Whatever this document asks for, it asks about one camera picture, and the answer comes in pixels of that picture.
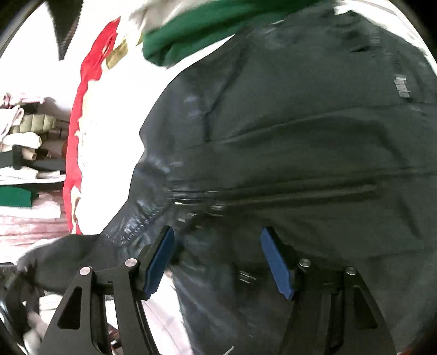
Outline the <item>olive puffer jacket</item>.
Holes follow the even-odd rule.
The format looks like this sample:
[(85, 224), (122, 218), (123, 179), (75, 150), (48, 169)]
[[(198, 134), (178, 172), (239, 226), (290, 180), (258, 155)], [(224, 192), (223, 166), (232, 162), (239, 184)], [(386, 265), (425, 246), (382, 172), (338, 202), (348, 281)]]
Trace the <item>olive puffer jacket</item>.
[(22, 123), (17, 126), (12, 126), (10, 134), (33, 132), (37, 135), (48, 133), (55, 129), (56, 118), (45, 114), (29, 114), (24, 115)]

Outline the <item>green striped sweater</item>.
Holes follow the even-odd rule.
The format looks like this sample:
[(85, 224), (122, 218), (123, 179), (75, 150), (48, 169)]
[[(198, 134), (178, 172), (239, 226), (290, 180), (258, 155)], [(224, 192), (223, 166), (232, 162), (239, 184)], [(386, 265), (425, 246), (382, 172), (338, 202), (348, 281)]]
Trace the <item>green striped sweater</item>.
[(316, 3), (307, 0), (208, 1), (144, 34), (142, 54), (158, 67), (172, 67), (246, 26), (277, 22)]

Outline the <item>white quilted mat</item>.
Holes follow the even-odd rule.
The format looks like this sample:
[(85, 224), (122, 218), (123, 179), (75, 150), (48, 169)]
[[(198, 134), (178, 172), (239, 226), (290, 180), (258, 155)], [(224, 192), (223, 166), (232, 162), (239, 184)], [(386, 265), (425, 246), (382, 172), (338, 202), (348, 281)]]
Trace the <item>white quilted mat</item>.
[[(118, 26), (110, 54), (121, 36)], [(223, 44), (225, 40), (210, 44), (169, 68), (146, 61), (141, 47), (129, 49), (112, 69), (104, 59), (102, 77), (88, 84), (78, 121), (81, 198), (76, 219), (81, 234), (97, 235), (127, 200), (144, 152), (139, 131), (161, 93), (180, 72)]]

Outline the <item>red floral blanket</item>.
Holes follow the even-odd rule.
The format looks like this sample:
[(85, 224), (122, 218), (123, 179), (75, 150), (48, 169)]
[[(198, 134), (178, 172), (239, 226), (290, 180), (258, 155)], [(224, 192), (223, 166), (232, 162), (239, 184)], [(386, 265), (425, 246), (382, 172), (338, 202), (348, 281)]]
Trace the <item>red floral blanket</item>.
[(81, 198), (81, 169), (78, 166), (78, 134), (80, 133), (78, 121), (82, 117), (83, 100), (88, 90), (88, 84), (91, 81), (99, 81), (102, 77), (102, 63), (114, 48), (120, 21), (121, 18), (118, 17), (109, 22), (100, 32), (80, 68), (80, 84), (70, 114), (65, 158), (66, 178), (62, 191), (67, 226), (72, 234), (81, 234), (76, 219), (76, 207)]

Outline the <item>black leather jacket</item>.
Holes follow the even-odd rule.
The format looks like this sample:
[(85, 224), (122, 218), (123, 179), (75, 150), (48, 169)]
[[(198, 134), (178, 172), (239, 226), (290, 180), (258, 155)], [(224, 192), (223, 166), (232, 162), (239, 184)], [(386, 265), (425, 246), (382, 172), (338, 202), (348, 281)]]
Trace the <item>black leather jacket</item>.
[(29, 252), (64, 292), (135, 257), (165, 225), (195, 354), (276, 354), (292, 303), (261, 250), (352, 266), (393, 353), (436, 353), (436, 74), (421, 51), (319, 4), (241, 31), (183, 70), (145, 119), (127, 202), (95, 236)]

